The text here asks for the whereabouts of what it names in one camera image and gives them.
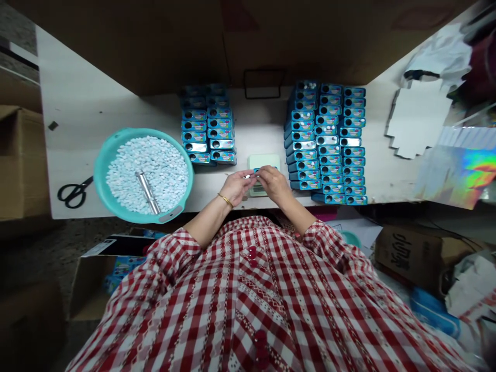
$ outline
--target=teal plastic basin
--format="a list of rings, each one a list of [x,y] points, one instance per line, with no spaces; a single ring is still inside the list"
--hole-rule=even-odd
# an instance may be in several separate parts
[[[340,231],[340,233],[343,236],[343,238],[345,238],[345,241],[348,244],[352,244],[356,246],[358,249],[362,247],[362,242],[360,241],[360,238],[351,231]]]
[[[138,212],[131,212],[126,207],[123,207],[117,201],[117,199],[113,197],[112,193],[110,192],[110,187],[109,185],[107,185],[106,182],[107,172],[109,171],[108,167],[110,163],[117,157],[117,149],[133,138],[142,138],[146,136],[162,138],[169,142],[171,145],[174,145],[174,147],[177,148],[181,155],[184,157],[186,165],[188,166],[189,180],[188,187],[186,188],[186,193],[177,206],[160,214],[141,214]],[[193,187],[194,175],[195,174],[193,172],[193,166],[188,157],[188,154],[186,153],[185,149],[171,136],[155,129],[125,128],[112,134],[103,143],[103,146],[100,149],[100,153],[98,154],[98,157],[95,161],[93,181],[95,183],[97,194],[100,197],[100,200],[102,200],[102,203],[106,206],[106,208],[117,217],[136,224],[163,224],[174,219],[184,210],[184,205],[186,204],[186,200],[188,199],[188,196],[190,196],[191,188]]]

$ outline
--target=white paper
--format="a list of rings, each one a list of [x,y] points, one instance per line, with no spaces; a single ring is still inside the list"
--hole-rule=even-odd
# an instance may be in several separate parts
[[[370,247],[381,232],[382,226],[361,217],[353,207],[340,207],[336,218],[336,220],[327,221],[326,224],[336,231],[351,231],[354,233],[362,243],[361,251],[366,257],[370,257],[373,253]]]
[[[496,310],[491,296],[496,296],[496,268],[478,256],[474,265],[461,273],[445,298],[448,313],[476,321]]]
[[[406,159],[422,155],[426,147],[436,145],[451,106],[442,80],[410,82],[395,99],[386,135],[393,137],[390,146]]]
[[[439,74],[443,86],[454,90],[471,70],[472,47],[463,42],[460,23],[446,25],[427,39],[409,62],[406,71],[423,70]]]

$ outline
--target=table surface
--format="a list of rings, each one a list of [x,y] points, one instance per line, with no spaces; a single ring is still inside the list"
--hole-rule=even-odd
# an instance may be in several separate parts
[[[458,19],[467,19],[470,9]],[[138,97],[78,56],[57,39],[36,28],[40,68],[50,199],[54,219],[112,216],[100,202],[94,184],[87,189],[85,204],[68,209],[57,197],[68,183],[81,183],[93,174],[102,143],[121,128],[154,128],[181,142],[180,107],[175,95]],[[369,204],[414,202],[413,188],[422,157],[407,160],[394,155],[391,139],[384,135],[400,77],[417,48],[392,65],[367,86],[367,125],[362,133],[367,151],[365,167]],[[274,88],[251,89],[250,95],[273,95]],[[200,211],[219,191],[230,173],[247,168],[253,154],[275,153],[285,164],[283,125],[291,87],[283,87],[279,99],[247,100],[242,89],[228,94],[236,120],[238,164],[205,168],[195,182],[185,207]],[[53,121],[59,125],[48,129]],[[286,175],[287,167],[282,166]],[[316,205],[310,192],[293,191],[305,206]],[[237,209],[275,208],[267,197],[248,198]]]

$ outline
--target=black wire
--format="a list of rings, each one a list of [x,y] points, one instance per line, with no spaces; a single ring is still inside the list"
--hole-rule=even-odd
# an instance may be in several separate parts
[[[466,239],[466,240],[468,240],[468,241],[470,241],[470,242],[474,243],[475,245],[477,245],[480,249],[482,249],[482,250],[484,249],[484,247],[482,247],[482,245],[480,245],[480,244],[478,244],[478,243],[474,242],[472,239],[469,239],[469,238],[467,238],[467,237],[464,237],[463,235],[460,235],[460,234],[459,234],[459,233],[457,233],[457,232],[454,232],[454,231],[451,231],[451,230],[448,230],[448,229],[442,228],[442,227],[441,227],[441,226],[439,226],[437,223],[435,223],[435,222],[434,222],[434,221],[433,221],[433,220],[432,220],[429,216],[425,216],[425,217],[426,217],[426,219],[427,219],[427,220],[428,220],[428,221],[429,221],[432,225],[434,225],[434,226],[435,226],[435,227],[437,227],[438,229],[440,229],[440,230],[443,230],[443,231],[446,231],[446,232],[448,232],[448,233],[451,233],[451,234],[456,235],[456,236],[457,236],[457,237],[458,237],[461,241],[463,241],[463,242],[465,242],[465,241],[464,241],[464,239]],[[476,249],[475,249],[472,245],[470,245],[470,244],[468,244],[468,243],[467,243],[467,245],[468,245],[468,246],[469,246],[469,247],[470,247],[470,248],[471,248],[474,252],[477,252],[477,250],[476,250]]]

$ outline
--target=black scissors handle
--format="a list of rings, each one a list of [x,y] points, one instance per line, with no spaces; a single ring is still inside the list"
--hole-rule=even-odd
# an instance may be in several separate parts
[[[57,199],[59,199],[61,202],[64,202],[67,208],[69,209],[76,209],[79,208],[81,205],[84,204],[84,201],[86,200],[86,188],[93,182],[93,176],[88,178],[86,181],[84,181],[81,184],[76,184],[76,183],[70,183],[67,185],[62,186],[58,192],[57,192]],[[68,188],[73,188],[72,191],[67,195],[66,197],[63,197],[63,193],[66,189]],[[76,205],[71,205],[70,202],[73,201],[75,198],[77,198],[79,195],[81,195],[81,200],[79,203]]]

